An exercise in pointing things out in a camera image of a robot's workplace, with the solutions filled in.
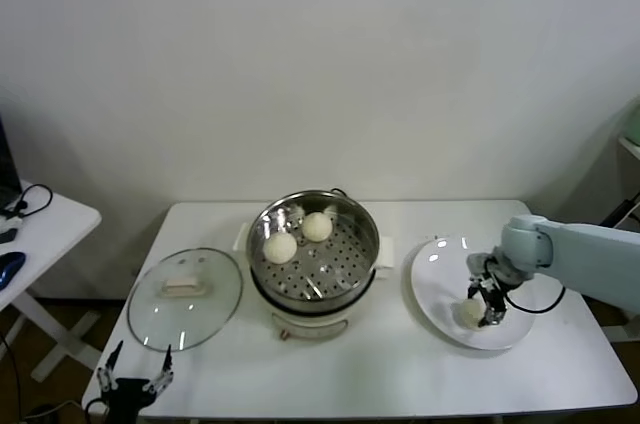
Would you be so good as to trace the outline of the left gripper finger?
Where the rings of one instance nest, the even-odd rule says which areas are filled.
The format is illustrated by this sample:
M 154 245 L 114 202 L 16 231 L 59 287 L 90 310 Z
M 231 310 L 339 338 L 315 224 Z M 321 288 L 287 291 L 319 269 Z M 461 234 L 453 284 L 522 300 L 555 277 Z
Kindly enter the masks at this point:
M 173 381 L 171 347 L 166 350 L 164 362 L 160 373 L 148 383 L 149 391 L 164 391 Z
M 109 355 L 106 364 L 97 369 L 97 380 L 102 392 L 110 392 L 117 389 L 117 382 L 114 377 L 113 371 L 122 350 L 123 344 L 124 342 L 120 341 L 115 350 Z

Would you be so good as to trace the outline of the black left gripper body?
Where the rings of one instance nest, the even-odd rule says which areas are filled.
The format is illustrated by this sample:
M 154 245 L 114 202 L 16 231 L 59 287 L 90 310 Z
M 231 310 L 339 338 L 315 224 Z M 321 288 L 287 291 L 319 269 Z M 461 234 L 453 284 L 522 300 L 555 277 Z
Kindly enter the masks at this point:
M 136 424 L 140 411 L 153 403 L 153 393 L 144 390 L 148 379 L 118 378 L 117 387 L 102 393 L 107 407 L 106 424 Z

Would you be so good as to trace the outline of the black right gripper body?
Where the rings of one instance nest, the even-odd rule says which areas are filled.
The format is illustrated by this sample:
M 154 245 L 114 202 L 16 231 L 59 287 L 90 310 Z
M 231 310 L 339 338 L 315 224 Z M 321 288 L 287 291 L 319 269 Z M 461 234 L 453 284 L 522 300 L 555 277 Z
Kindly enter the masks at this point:
M 506 304 L 503 293 L 493 275 L 485 271 L 480 279 L 481 294 L 485 300 L 487 309 L 493 314 L 504 314 Z

